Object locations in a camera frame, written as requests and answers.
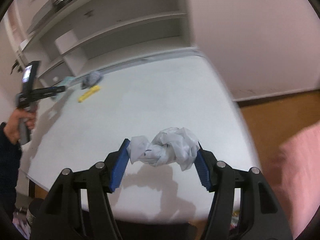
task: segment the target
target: white table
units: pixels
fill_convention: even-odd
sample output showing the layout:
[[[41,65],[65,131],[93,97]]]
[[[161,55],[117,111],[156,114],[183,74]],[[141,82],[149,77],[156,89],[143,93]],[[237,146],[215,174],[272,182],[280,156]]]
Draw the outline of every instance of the white table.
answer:
[[[125,138],[186,127],[205,150],[231,167],[260,166],[237,106],[210,63],[186,56],[132,66],[105,74],[101,90],[78,103],[80,85],[56,104],[44,99],[21,169],[49,190],[63,168],[90,168],[117,151]],[[208,216],[213,194],[201,185],[196,168],[176,163],[153,168],[129,162],[120,188],[109,194],[117,219],[170,222]],[[86,206],[86,196],[82,197]]]

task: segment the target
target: pink fabric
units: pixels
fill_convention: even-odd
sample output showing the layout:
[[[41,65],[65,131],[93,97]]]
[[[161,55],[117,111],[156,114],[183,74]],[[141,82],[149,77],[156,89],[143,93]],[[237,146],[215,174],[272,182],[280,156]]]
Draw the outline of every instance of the pink fabric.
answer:
[[[276,158],[264,166],[264,175],[295,239],[320,205],[320,122],[282,144]]]

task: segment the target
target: white shelf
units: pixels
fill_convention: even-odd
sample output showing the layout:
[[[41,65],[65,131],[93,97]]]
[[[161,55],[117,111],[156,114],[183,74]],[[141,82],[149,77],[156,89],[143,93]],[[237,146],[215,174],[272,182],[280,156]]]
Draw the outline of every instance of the white shelf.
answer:
[[[30,45],[34,44],[34,42],[39,41],[39,39],[46,34],[53,26],[55,26],[58,22],[60,22],[63,18],[68,16],[71,12],[75,11],[79,7],[88,3],[91,0],[72,0],[65,7],[51,16],[32,36],[32,38],[28,41],[28,43],[24,46],[23,49],[28,48]]]
[[[102,29],[101,31],[98,31],[96,33],[91,34],[90,36],[79,40],[76,44],[74,44],[71,48],[66,50],[61,54],[61,56],[65,56],[68,53],[72,52],[75,49],[80,48],[81,46],[88,44],[92,41],[95,41],[97,39],[100,39],[106,35],[112,34],[114,32],[118,32],[121,30],[125,30],[137,25],[143,25],[147,24],[150,22],[156,22],[156,21],[161,21],[161,20],[167,20],[167,19],[175,19],[175,18],[183,18],[186,17],[187,14],[181,13],[181,12],[165,12],[165,13],[157,13],[157,14],[152,14],[152,15],[147,15],[143,17],[138,17],[135,19],[131,19],[128,21],[124,21],[115,25],[112,25],[108,28]]]
[[[78,76],[137,58],[177,51],[186,47],[188,47],[188,44],[182,37],[163,38],[134,44],[88,60]]]
[[[63,58],[62,57],[57,57],[52,62],[50,62],[47,66],[40,66],[40,69],[38,71],[37,77],[40,77],[45,72],[55,68],[56,66],[60,65],[61,63],[63,63]]]

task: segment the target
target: baseboard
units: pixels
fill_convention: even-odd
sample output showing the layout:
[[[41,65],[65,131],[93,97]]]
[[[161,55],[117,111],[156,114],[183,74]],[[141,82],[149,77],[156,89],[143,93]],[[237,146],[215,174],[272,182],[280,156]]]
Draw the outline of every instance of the baseboard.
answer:
[[[269,97],[263,97],[263,98],[239,100],[239,101],[236,101],[236,103],[238,104],[239,107],[255,106],[255,105],[260,105],[260,104],[264,104],[264,103],[268,103],[276,100],[294,97],[296,95],[303,95],[303,94],[315,93],[315,92],[320,92],[320,89],[301,91],[301,92],[295,92],[295,93],[289,93],[289,94],[281,94],[281,95],[275,95],[275,96],[269,96]]]

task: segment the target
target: white wall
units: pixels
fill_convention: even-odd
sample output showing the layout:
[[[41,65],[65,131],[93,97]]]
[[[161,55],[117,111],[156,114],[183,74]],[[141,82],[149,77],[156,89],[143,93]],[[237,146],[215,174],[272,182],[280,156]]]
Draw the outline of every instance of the white wall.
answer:
[[[312,90],[320,20],[308,0],[189,0],[195,42],[236,99]]]
[[[0,90],[0,123],[7,122],[13,110],[13,104],[8,101],[4,93]]]
[[[21,90],[22,74],[15,69],[10,75],[16,56],[10,45],[4,21],[0,22],[0,91],[4,97],[14,104],[15,96]]]
[[[18,11],[25,32],[30,27],[32,18],[47,1],[48,0],[17,0]]]

